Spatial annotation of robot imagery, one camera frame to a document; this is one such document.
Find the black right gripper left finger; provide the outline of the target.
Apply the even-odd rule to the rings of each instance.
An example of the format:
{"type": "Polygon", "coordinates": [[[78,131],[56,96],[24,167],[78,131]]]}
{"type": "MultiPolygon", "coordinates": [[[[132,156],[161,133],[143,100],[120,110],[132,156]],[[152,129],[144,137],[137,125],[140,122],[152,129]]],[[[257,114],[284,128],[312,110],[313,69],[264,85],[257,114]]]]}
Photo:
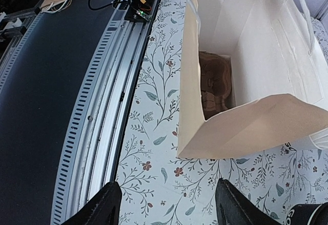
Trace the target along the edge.
{"type": "Polygon", "coordinates": [[[118,225],[121,189],[118,182],[108,182],[64,225],[118,225]]]}

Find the black and white coffee cup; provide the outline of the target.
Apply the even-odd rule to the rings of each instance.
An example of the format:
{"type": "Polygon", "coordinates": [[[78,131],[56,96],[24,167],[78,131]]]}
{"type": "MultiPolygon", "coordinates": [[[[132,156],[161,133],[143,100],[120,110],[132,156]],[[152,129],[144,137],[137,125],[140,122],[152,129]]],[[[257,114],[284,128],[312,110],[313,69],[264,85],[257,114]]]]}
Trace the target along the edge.
{"type": "Polygon", "coordinates": [[[287,213],[287,225],[327,225],[327,202],[297,204],[287,213]]]}

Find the brown paper bag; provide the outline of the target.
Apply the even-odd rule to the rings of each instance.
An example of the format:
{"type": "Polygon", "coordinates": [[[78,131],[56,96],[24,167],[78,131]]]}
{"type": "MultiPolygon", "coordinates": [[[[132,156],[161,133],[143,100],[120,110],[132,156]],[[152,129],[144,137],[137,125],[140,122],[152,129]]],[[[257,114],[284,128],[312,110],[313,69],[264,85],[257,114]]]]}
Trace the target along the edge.
{"type": "Polygon", "coordinates": [[[304,140],[327,148],[327,62],[305,0],[186,0],[180,158],[237,158],[304,140]],[[232,68],[232,107],[210,118],[199,52],[232,68]]]}

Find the brown cardboard cup carrier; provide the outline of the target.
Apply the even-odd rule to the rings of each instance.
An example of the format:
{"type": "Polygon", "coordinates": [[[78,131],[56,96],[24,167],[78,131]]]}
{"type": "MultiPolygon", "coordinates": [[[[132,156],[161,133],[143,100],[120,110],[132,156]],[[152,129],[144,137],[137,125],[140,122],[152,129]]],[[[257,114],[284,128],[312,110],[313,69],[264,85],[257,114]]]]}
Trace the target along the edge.
{"type": "Polygon", "coordinates": [[[232,91],[231,62],[217,54],[199,52],[201,103],[205,119],[228,110],[232,91]]]}

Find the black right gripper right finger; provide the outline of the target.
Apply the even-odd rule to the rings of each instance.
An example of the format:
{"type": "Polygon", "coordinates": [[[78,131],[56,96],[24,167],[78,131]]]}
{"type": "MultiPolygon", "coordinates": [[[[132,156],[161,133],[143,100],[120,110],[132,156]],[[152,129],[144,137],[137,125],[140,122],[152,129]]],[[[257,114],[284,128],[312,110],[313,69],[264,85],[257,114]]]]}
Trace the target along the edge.
{"type": "Polygon", "coordinates": [[[218,224],[277,224],[279,222],[256,208],[227,179],[219,179],[215,191],[218,224]]]}

